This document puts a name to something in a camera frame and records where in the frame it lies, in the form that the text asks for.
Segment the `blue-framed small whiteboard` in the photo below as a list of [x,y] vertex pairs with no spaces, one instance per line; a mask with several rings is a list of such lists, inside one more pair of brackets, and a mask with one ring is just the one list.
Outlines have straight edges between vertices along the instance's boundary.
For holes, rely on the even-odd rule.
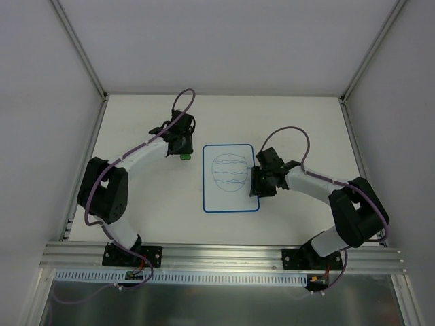
[[205,213],[253,213],[260,209],[251,196],[255,165],[250,144],[208,144],[203,147],[203,210]]

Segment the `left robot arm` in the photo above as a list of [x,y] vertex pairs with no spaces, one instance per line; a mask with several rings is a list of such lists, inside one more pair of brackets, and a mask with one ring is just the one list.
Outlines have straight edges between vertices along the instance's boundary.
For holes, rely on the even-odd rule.
[[115,160],[93,157],[77,195],[77,204],[85,209],[87,226],[99,225],[118,249],[124,264],[133,266],[141,259],[141,237],[126,216],[129,182],[150,164],[167,156],[189,160],[193,154],[192,135],[196,120],[180,110],[172,110],[171,119],[150,131],[151,138]]

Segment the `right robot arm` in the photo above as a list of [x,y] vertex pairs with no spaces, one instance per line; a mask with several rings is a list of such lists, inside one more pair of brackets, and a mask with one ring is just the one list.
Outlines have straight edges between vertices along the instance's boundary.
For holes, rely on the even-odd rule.
[[251,196],[273,197],[278,189],[292,190],[327,204],[334,225],[314,236],[293,253],[282,253],[286,270],[338,270],[340,252],[358,248],[380,231],[389,216],[370,183],[362,177],[336,181],[314,173],[300,162],[284,162],[273,148],[261,150],[251,170]]

